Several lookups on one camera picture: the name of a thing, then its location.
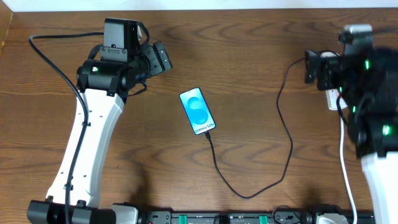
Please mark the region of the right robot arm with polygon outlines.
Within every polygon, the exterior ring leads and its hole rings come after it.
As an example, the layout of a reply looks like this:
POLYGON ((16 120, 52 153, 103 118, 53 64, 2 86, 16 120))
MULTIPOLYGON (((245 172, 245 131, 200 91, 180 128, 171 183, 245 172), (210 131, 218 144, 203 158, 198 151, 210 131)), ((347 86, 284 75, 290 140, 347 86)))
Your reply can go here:
POLYGON ((349 113, 349 138, 371 193, 376 223, 397 223, 397 50, 351 55, 305 53, 306 83, 337 89, 349 113))

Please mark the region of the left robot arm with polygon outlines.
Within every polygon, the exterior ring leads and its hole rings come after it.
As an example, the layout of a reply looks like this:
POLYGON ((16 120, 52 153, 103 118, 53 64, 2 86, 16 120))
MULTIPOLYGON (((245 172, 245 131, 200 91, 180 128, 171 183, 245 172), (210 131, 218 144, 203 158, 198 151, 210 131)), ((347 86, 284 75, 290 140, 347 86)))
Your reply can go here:
POLYGON ((70 85, 77 101, 71 135, 45 200, 29 204, 31 223, 146 222, 146 214, 129 203, 101 208, 101 178, 114 127, 134 87, 172 64, 163 43, 149 42, 142 22, 107 18, 103 38, 70 85))

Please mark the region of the blue Galaxy smartphone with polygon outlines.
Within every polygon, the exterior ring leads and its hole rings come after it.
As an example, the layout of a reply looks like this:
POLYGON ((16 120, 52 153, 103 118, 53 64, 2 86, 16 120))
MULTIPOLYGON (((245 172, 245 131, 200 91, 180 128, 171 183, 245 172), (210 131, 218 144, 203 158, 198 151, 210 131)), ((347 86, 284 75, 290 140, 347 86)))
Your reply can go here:
POLYGON ((195 135, 216 128, 216 122, 199 87, 179 94, 179 98, 195 135))

